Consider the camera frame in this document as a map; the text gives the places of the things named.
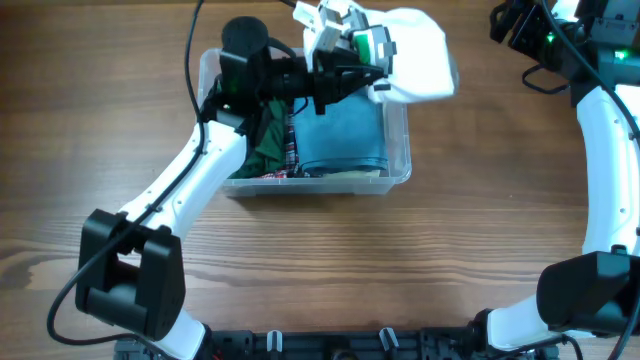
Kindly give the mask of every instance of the clear plastic bin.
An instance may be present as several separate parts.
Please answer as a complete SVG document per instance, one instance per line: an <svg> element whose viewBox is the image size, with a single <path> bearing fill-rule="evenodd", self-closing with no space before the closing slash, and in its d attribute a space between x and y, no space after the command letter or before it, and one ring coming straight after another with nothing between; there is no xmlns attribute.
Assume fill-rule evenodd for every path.
<svg viewBox="0 0 640 360"><path fill-rule="evenodd" d="M201 104L213 81L220 73L220 49L209 49L200 59L200 79L198 102ZM273 56L285 56L278 50ZM300 178L300 179L236 179L227 180L220 189L229 196L256 196L263 194L356 194L384 195L397 184L411 176L411 149L409 147L409 126L407 106L385 104L384 126L389 170L377 178Z"/></svg>

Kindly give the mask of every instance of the clothing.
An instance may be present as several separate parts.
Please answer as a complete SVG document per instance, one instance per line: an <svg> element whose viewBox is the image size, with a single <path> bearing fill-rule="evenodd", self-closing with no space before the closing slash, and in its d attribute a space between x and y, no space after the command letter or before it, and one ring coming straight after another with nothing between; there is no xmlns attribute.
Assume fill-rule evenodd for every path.
<svg viewBox="0 0 640 360"><path fill-rule="evenodd" d="M271 120L264 130L262 141L244 165L230 179L250 179L278 171L285 165L284 138L289 108L283 101L269 102Z"/></svg>
<svg viewBox="0 0 640 360"><path fill-rule="evenodd" d="M304 100L296 101L296 108ZM382 105L362 89L316 115L313 99L294 119L302 171L322 176L346 171L387 170Z"/></svg>
<svg viewBox="0 0 640 360"><path fill-rule="evenodd" d="M287 133L284 136L285 141L285 165L278 171L260 176L261 179L290 179L295 177L311 177L309 174L300 171L300 159L298 157L298 148L296 143L296 132L294 129L294 119L287 117Z"/></svg>

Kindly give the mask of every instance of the wooden table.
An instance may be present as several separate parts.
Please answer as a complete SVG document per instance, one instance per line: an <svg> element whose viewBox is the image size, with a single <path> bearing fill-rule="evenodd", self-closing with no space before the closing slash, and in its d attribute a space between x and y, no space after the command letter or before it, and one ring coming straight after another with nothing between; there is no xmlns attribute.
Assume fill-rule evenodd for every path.
<svg viewBox="0 0 640 360"><path fill-rule="evenodd" d="M575 110L522 86L532 61L488 37L497 3L365 3L425 10L459 63L458 96L410 106L411 179L383 197L216 196L184 242L186 307L213 329L461 326L532 294L546 266L579 255L587 184ZM45 316L75 270L84 219L138 195L191 132L182 61L192 11L0 8L0 358L111 357L111 344L54 343ZM282 5L205 5L194 81L199 55L239 15L301 45ZM57 324L84 338L114 331L69 300ZM612 347L584 351L603 359ZM633 340L625 358L638 356Z"/></svg>

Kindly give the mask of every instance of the black cable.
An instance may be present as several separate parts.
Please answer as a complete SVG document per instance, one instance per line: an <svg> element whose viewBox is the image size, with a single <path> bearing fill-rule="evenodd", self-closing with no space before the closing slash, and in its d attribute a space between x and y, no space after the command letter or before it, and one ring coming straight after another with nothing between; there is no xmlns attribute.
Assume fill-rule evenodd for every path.
<svg viewBox="0 0 640 360"><path fill-rule="evenodd" d="M607 83L602 79L600 74L598 74L598 72L589 64L589 62L584 58L584 56L582 56L580 51L578 51L578 49L571 43L571 41L569 41L567 36L562 32L562 30L560 29L560 26L553 18L553 15L551 14L551 10L549 10L549 3L547 2L547 0L540 0L540 3L542 4L542 10L544 11L547 21L549 21L549 24L551 25L553 32L556 34L556 36L560 38L560 40L562 40L562 42L565 45L565 48L569 50L569 52L573 55L573 57L582 65L582 67L584 67L587 70L589 75L591 75L591 77L600 84L602 89L611 97L611 99L613 99L613 102L618 106L618 108L620 109L620 112L622 112L622 115L624 115L625 119L627 120L627 123L629 124L629 127L631 128L632 139L635 139L636 142L638 143L638 146L640 147L640 129L638 128L638 124L636 123L633 115L631 115L631 112L629 111L629 109L624 105L624 102L622 101L622 99L620 99L618 94L616 94L616 92L613 91L613 89L607 85ZM622 333L622 335L620 335L620 338L618 339L616 346L613 348L611 355L609 355L609 360L616 360L618 359L618 357L620 357L627 343L627 340L629 340L629 337L631 336L631 333L633 332L636 326L636 323L638 321L638 314L640 314L640 291L638 291L638 294L636 295L636 297L637 297L636 304L634 306L633 313L631 314L631 317L627 322L627 326L624 332Z"/></svg>
<svg viewBox="0 0 640 360"><path fill-rule="evenodd" d="M295 117L300 115L300 113L302 113L304 111L304 109L307 108L307 106L309 106L309 98L304 98L304 105L302 105L302 107L300 109L298 109L298 111L294 112L291 117Z"/></svg>
<svg viewBox="0 0 640 360"><path fill-rule="evenodd" d="M620 335L620 338L618 338L618 342L616 342L616 346L613 347L613 350L611 351L611 355L609 355L609 359L608 360L617 360L620 355L622 355L622 351L624 350L624 347L627 345L627 341L629 341L629 338L631 337L631 334L633 333L633 330L636 327L636 324L638 323L638 316L640 316L640 281L638 282L638 289L636 290L638 293L636 294L636 302L633 305L633 311L631 312L631 317L629 318L629 321L627 322L627 326L624 329L624 332L622 333L622 335Z"/></svg>
<svg viewBox="0 0 640 360"><path fill-rule="evenodd" d="M204 145L205 145L204 123L202 122L202 117L200 116L198 103L196 101L195 93L193 91L193 85L191 84L191 74L190 74L190 71L189 71L189 58L190 58L190 53L191 53L191 42L193 40L193 32L195 30L196 22L197 22L197 19L198 19L198 13L200 12L200 8L202 7L203 3L204 3L204 0L198 0L198 4L197 4L196 9L194 11L193 21L191 23L191 29L189 31L189 37L187 39L187 46L186 46L186 50L185 50L185 59L184 59L185 78L186 78L186 82L187 82L187 90L189 91L189 98L191 100L191 103L193 105L194 111L196 113L196 119L197 119L199 131L200 131L200 142L198 144L198 147L196 148L196 150L195 150L195 152L193 154L193 157L191 158L191 161L189 161L187 166L171 182L171 184L160 194L160 196L158 196L158 198L152 204L150 204L147 207L147 209L137 219L135 219L131 223L131 225L129 225L121 233L117 234L113 239L111 239L107 243L107 245L105 245L102 249L100 249L100 251L98 251L95 255L93 255L71 277L71 279L69 279L69 281L65 284L65 286L62 288L62 290L60 290L60 292L56 296L55 300L53 301L53 304L51 305L51 308L49 309L49 314L47 316L47 332L49 333L49 336L51 336L52 339L54 339L55 341L58 341L58 342L60 342L62 344L72 345L72 346L86 346L86 345L102 344L102 343L105 343L105 342L110 342L110 341L115 341L115 340L134 340L134 341L138 341L138 342L142 343L143 345L145 345L147 348L151 349L152 351L160 353L163 357L171 359L171 357L168 356L166 353L164 353L160 349L157 349L149 341L147 341L146 339L144 339L144 338L142 338L142 337L140 337L139 335L136 335L136 334L117 334L117 335L111 335L111 336L106 336L106 337L101 337L101 338L83 339L83 340L69 339L69 338L64 337L64 336L62 336L62 335L60 335L60 334L58 334L56 332L56 329L55 329L55 318L56 318L56 314L58 313L58 310L60 309L60 305L62 304L62 301L69 294L71 289L78 283L78 281L83 276L85 276L85 274L101 258L103 258L103 257L107 256L108 254L112 253L113 251L115 251L117 249L117 247L123 241L125 241L127 239L127 237L133 231L135 231L138 228L138 226L140 226L142 224L142 222L144 222L144 220L149 217L149 215L151 215L155 211L155 209L157 209L162 204L162 202L167 198L167 196L169 196L169 194L171 194L173 192L173 190L175 190L175 188L180 184L180 182L182 182L182 180L187 176L187 174L189 174L191 169L195 166L196 162L198 161L200 155L203 153Z"/></svg>
<svg viewBox="0 0 640 360"><path fill-rule="evenodd" d="M293 49L291 49L290 47L285 45L285 43L283 43L282 41L280 41L280 40L278 40L276 38L269 38L269 46L274 48L274 49L278 49L278 50L282 51L283 53L287 54L287 56L289 56L292 59L295 59L296 57L298 57L296 55L296 52L293 51Z"/></svg>
<svg viewBox="0 0 640 360"><path fill-rule="evenodd" d="M294 3L294 2L293 2L293 1L291 1L291 0L280 0L280 2L281 2L281 3L283 3L283 4L285 4L285 5L287 5L287 6L292 7L292 8L294 8L294 9L296 8L296 3Z"/></svg>
<svg viewBox="0 0 640 360"><path fill-rule="evenodd" d="M551 340L541 341L539 343L523 346L521 348L518 348L512 351L508 351L499 355L492 356L488 360L499 360L499 359L504 359L511 356L517 356L527 351L544 349L546 347L555 346L560 343L562 343L563 345L566 345L567 343L571 343L571 345L573 346L573 350L575 350L576 352L576 359L583 360L582 350L580 349L580 345L578 344L576 339L567 335L561 335L560 337L553 338Z"/></svg>
<svg viewBox="0 0 640 360"><path fill-rule="evenodd" d="M559 93L561 93L561 92L563 92L563 91L565 91L565 90L567 90L569 88L569 84L565 84L565 85L562 85L562 86L558 86L557 88L554 88L554 89L551 89L551 90L547 90L547 89L543 89L543 88L541 88L541 87L539 87L537 85L534 85L534 84L530 83L527 80L527 77L529 75L531 75L531 74L533 74L533 73L535 73L537 71L540 71L542 69L545 69L544 65L538 64L538 65L528 69L527 71L523 72L522 73L522 83L524 84L524 86L528 87L529 89L535 90L535 91L537 91L539 93L546 94L546 95L556 95L556 94L559 94Z"/></svg>

